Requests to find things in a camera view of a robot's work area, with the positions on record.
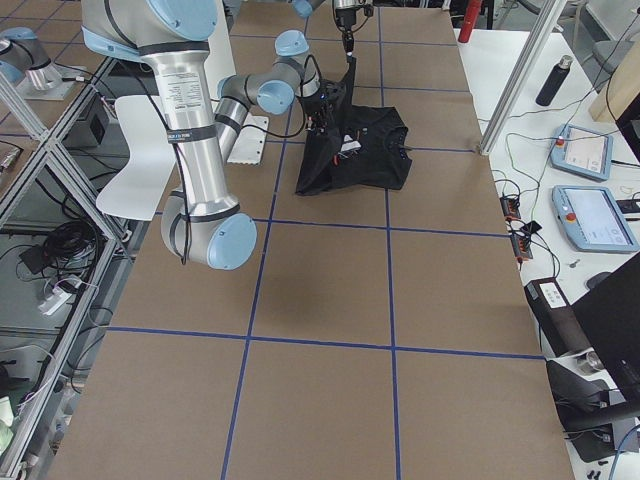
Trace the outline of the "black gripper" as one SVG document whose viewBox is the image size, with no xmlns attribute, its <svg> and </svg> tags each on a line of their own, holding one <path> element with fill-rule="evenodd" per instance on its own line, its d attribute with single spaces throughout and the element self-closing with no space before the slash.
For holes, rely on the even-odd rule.
<svg viewBox="0 0 640 480">
<path fill-rule="evenodd" d="M 321 135 L 335 128 L 344 96 L 345 85 L 342 81 L 323 79 L 313 95 L 302 98 L 306 130 Z"/>
<path fill-rule="evenodd" d="M 373 16 L 373 2 L 366 0 L 338 0 L 332 2 L 332 10 L 334 23 L 342 35 L 345 54 L 351 56 L 354 50 L 354 33 Z M 357 12 L 360 10 L 364 12 L 365 20 L 357 27 Z"/>
</svg>

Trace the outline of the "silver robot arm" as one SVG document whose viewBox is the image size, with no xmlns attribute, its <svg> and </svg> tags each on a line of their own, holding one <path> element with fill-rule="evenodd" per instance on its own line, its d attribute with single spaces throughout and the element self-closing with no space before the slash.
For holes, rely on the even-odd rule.
<svg viewBox="0 0 640 480">
<path fill-rule="evenodd" d="M 234 270 L 257 241 L 254 220 L 226 185 L 224 166 L 252 106 L 284 113 L 315 94 L 319 69 L 304 34 L 287 30 L 275 40 L 266 73 L 232 75 L 212 102 L 205 61 L 209 38 L 226 21 L 213 1 L 84 1 L 86 46 L 101 55 L 144 63 L 155 77 L 162 124 L 181 176 L 161 219 L 166 247 L 182 262 Z"/>
<path fill-rule="evenodd" d="M 310 17 L 325 0 L 290 1 L 296 14 L 306 19 Z M 333 0 L 330 1 L 333 22 L 341 33 L 342 45 L 347 57 L 354 51 L 354 33 L 360 30 L 374 14 L 374 5 L 369 0 Z"/>
</svg>

